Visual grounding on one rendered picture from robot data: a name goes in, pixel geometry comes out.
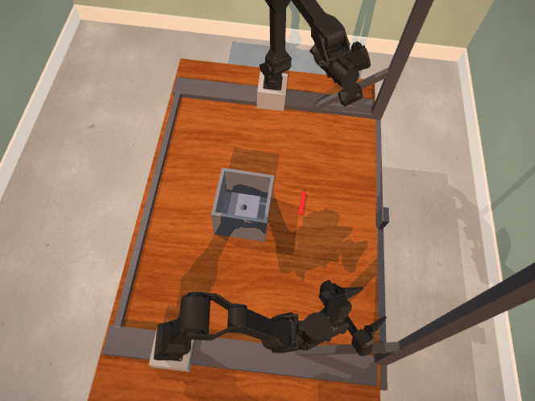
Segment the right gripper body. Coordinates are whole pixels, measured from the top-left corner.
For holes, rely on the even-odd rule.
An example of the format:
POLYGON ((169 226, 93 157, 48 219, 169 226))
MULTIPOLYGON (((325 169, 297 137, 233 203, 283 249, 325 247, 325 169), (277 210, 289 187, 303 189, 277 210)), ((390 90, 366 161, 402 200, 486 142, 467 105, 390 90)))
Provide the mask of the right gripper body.
MULTIPOLYGON (((338 49, 342 47, 342 44, 339 44, 338 46, 333 47, 333 49, 338 49)), ((354 84, 349 89, 342 89, 338 92, 339 100, 342 105, 348 106, 363 97, 362 90, 358 83, 354 84)))

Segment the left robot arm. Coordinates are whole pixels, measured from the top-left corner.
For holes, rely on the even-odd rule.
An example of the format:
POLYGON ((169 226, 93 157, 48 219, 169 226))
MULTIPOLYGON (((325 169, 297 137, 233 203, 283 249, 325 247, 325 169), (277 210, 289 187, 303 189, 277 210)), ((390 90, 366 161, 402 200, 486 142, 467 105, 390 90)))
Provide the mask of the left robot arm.
POLYGON ((331 328, 347 325, 352 309, 342 292, 328 289, 319 298, 325 307, 304 320, 298 320, 298 314, 292 312, 270 320, 247 309, 245 304, 232 304, 217 293, 189 292, 181 297, 180 316, 157 325, 154 360, 181 362, 180 358, 190 352, 192 340, 212 341, 224 333, 258 338, 273 353, 312 349, 326 340, 331 328), (209 334, 211 300, 228 310, 227 328, 216 334, 209 334), (178 336, 178 328, 179 336, 183 337, 178 336))

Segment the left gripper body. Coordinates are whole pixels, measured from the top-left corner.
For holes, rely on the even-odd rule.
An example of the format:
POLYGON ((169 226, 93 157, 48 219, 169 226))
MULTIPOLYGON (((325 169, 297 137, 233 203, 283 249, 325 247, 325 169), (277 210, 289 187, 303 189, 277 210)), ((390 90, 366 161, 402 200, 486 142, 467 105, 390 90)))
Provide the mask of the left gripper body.
MULTIPOLYGON (((333 289, 335 293, 337 293, 337 291, 335 290, 335 286, 330 282, 330 280, 327 280, 321 284, 320 293, 328 289, 331 289, 331 290, 333 289)), ((354 323, 351 321, 349 316, 347 316, 347 319, 348 319, 347 325, 344 325, 340 328, 330 329, 330 333, 326 337, 326 341, 329 342, 331 341, 332 337, 335 337, 340 333, 344 334, 348 330, 351 336, 353 337, 351 344, 354 346, 359 356, 364 356, 364 357, 367 356, 368 354, 371 353, 372 347, 374 345, 373 340, 371 339, 370 335, 367 333, 366 329, 357 330, 357 328, 355 327, 354 323)))

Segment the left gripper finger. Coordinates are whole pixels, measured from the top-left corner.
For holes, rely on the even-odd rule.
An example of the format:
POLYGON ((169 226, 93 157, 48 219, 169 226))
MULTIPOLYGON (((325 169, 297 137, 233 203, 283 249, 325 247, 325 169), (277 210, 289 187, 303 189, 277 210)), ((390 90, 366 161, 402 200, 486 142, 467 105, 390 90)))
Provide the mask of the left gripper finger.
POLYGON ((339 287, 336 283, 333 283, 337 293, 342 292, 346 299, 360 293, 363 290, 363 287, 339 287))
POLYGON ((367 333, 370 335, 371 339, 373 340, 373 335, 375 334, 375 332, 377 331, 377 329, 384 323, 384 321, 386 320, 386 316, 378 319, 377 321, 375 321, 374 323, 370 324, 370 325, 365 325, 364 326, 364 329, 366 329, 367 333), (373 331, 374 330, 374 331, 373 331), (373 331, 373 332, 372 332, 373 331), (372 334, 372 335, 371 335, 372 334))

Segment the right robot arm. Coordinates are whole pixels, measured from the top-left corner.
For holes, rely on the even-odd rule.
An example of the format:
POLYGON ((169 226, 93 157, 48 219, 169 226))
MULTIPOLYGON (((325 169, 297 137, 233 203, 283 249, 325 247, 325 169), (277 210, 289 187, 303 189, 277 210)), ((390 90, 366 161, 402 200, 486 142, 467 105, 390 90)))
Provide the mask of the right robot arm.
POLYGON ((264 75, 263 89, 281 90, 282 72, 292 67, 292 58, 285 50, 286 8, 291 1, 311 28, 315 44, 309 51, 316 64, 343 89, 352 87, 359 78, 359 71, 371 67, 366 47, 356 41, 350 49, 345 27, 327 14, 316 0, 265 0, 270 13, 270 49, 265 63, 259 65, 264 75), (339 44, 342 47, 334 50, 339 44))

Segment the red cylindrical peg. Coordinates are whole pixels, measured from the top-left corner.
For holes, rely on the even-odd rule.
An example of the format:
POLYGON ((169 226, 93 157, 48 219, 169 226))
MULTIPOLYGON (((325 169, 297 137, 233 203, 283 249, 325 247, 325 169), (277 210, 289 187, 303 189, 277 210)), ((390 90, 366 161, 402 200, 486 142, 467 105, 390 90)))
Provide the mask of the red cylindrical peg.
POLYGON ((301 203, 300 203, 300 208, 299 208, 299 215, 303 215, 303 210, 304 210, 304 205, 305 205, 305 196, 306 196, 306 192, 302 192, 301 194, 301 203))

